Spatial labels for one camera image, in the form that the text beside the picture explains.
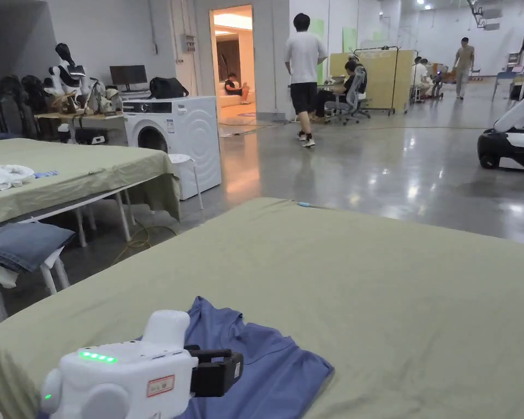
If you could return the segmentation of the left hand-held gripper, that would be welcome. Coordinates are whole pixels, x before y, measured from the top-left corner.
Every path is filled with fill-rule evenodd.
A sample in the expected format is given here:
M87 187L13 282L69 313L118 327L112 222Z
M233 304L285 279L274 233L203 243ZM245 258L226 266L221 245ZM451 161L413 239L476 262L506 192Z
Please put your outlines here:
M188 313L160 310L140 340L81 348L61 357L40 391L49 418L176 418L193 398L224 396L243 355L186 346Z

